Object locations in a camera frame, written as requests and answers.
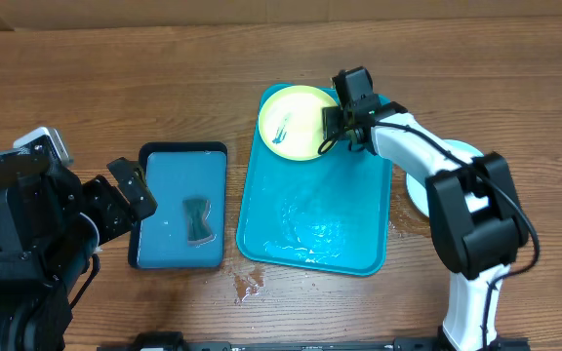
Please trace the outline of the dark grey sponge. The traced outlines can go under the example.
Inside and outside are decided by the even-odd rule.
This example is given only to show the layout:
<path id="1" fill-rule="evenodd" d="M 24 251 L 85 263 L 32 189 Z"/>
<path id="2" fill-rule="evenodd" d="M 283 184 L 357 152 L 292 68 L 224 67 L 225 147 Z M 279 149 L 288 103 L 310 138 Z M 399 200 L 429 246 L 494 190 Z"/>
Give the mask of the dark grey sponge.
<path id="1" fill-rule="evenodd" d="M 210 201 L 201 197 L 186 198 L 182 201 L 187 227 L 187 243 L 202 245 L 214 238 L 207 221 L 211 209 Z"/>

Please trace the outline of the yellow-green rimmed plate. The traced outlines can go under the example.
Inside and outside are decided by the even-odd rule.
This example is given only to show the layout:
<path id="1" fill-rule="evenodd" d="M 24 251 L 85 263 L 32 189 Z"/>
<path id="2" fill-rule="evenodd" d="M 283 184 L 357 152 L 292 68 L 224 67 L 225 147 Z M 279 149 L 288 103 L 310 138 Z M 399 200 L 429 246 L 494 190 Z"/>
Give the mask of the yellow-green rimmed plate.
<path id="1" fill-rule="evenodd" d="M 318 158 L 323 143 L 322 112 L 336 107 L 323 90 L 305 85 L 282 88 L 262 105 L 258 130 L 264 144 L 276 155 L 291 161 Z"/>

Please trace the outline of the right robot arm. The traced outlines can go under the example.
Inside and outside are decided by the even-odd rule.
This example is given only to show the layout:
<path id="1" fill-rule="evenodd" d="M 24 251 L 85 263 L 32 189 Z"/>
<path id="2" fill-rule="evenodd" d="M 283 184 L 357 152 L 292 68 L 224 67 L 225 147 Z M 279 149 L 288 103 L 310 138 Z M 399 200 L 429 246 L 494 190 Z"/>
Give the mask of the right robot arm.
<path id="1" fill-rule="evenodd" d="M 396 102 L 326 107 L 319 153 L 346 139 L 424 184 L 431 240 L 450 271 L 448 311 L 435 341 L 442 350 L 526 350 L 499 337 L 502 282 L 533 230 L 508 164 L 498 153 L 460 151 L 422 127 Z"/>

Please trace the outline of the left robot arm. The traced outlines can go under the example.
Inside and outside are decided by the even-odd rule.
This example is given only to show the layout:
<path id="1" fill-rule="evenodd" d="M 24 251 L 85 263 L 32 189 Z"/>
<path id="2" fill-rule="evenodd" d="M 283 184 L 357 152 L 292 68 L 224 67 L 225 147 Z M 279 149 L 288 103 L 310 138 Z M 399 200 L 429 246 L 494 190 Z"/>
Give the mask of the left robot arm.
<path id="1" fill-rule="evenodd" d="M 97 249 L 153 215 L 141 166 L 112 161 L 82 183 L 43 154 L 0 153 L 0 350 L 61 350 L 80 276 L 100 270 Z"/>

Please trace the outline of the light blue rimmed plate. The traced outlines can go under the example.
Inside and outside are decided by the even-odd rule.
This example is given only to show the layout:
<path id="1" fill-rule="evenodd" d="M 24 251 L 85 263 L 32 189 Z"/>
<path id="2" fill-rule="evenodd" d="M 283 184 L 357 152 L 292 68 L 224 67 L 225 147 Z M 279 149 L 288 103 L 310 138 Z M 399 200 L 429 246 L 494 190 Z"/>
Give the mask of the light blue rimmed plate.
<path id="1" fill-rule="evenodd" d="M 482 156 L 482 152 L 474 146 L 455 139 L 445 139 L 445 142 L 458 151 L 468 153 L 473 157 Z M 424 186 L 412 176 L 406 175 L 407 193 L 415 207 L 426 217 L 429 217 L 427 196 Z M 489 204 L 487 197 L 478 198 L 472 193 L 465 196 L 467 207 L 471 213 L 486 208 Z"/>

